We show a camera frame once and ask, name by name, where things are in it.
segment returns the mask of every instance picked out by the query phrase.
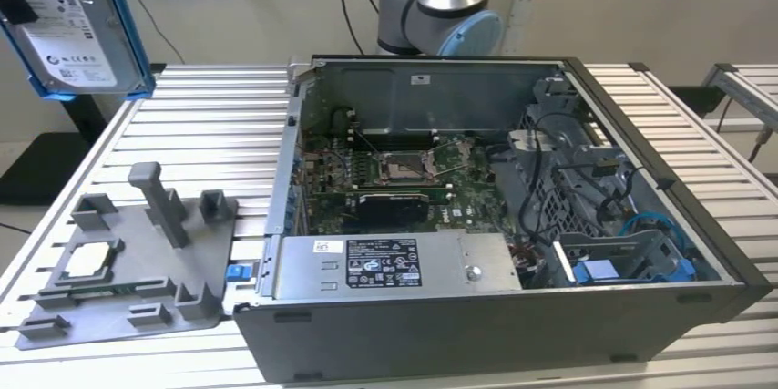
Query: white wall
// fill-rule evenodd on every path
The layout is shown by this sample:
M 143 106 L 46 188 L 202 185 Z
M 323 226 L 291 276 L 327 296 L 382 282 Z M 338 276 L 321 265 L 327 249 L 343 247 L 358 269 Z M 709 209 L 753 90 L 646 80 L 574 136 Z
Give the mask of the white wall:
M 355 53 L 338 0 L 143 0 L 190 64 L 286 63 L 291 55 Z M 347 0 L 366 51 L 375 47 L 377 16 L 367 0 Z M 513 0 L 492 0 L 505 15 Z M 149 17 L 130 0 L 146 51 L 154 61 L 178 62 Z M 0 141 L 26 140 L 47 130 L 74 130 L 61 106 L 42 102 L 24 80 L 7 42 L 0 43 Z
M 778 0 L 532 0 L 526 55 L 642 61 L 668 84 L 697 84 L 716 62 L 778 62 Z

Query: open computer tower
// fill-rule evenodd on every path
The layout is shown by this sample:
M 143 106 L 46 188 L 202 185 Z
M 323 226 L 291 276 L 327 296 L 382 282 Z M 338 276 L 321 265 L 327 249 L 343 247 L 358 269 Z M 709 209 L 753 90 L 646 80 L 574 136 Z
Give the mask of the open computer tower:
M 578 59 L 318 56 L 287 116 L 270 382 L 646 361 L 772 289 Z

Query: warning label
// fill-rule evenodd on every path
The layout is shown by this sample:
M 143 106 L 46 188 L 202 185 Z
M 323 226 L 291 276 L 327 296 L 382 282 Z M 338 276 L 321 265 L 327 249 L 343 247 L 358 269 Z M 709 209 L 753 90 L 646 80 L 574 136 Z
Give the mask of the warning label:
M 346 259 L 351 288 L 422 285 L 417 239 L 347 241 Z

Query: metal table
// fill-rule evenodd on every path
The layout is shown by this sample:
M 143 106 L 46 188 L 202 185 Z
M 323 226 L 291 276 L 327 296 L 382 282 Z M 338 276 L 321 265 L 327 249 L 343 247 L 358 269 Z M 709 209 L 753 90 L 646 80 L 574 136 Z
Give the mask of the metal table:
M 778 65 L 717 64 L 704 81 L 721 88 L 773 130 L 778 130 Z
M 648 71 L 588 66 L 760 269 L 778 284 L 778 190 Z M 69 241 L 79 194 L 142 199 L 130 165 L 157 160 L 182 197 L 239 197 L 234 261 L 263 251 L 266 208 L 287 105 L 286 67 L 169 67 L 153 99 L 126 103 L 0 278 L 0 386 L 235 387 L 265 384 L 230 318 L 206 331 L 20 352 L 19 325 Z M 230 286 L 226 309 L 253 284 Z M 778 292 L 736 321 L 692 330 L 650 363 L 345 387 L 778 387 Z

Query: gray 3d-printed holder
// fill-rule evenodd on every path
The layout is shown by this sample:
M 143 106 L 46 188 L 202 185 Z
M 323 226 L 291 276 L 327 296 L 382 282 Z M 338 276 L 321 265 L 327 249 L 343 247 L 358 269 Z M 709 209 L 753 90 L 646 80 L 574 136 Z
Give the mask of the gray 3d-printed holder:
M 211 328 L 222 316 L 238 202 L 221 190 L 181 201 L 159 182 L 158 163 L 137 163 L 129 181 L 149 205 L 117 207 L 105 194 L 82 197 L 77 231 L 47 287 L 19 327 L 27 350 Z M 78 271 L 77 251 L 98 260 Z

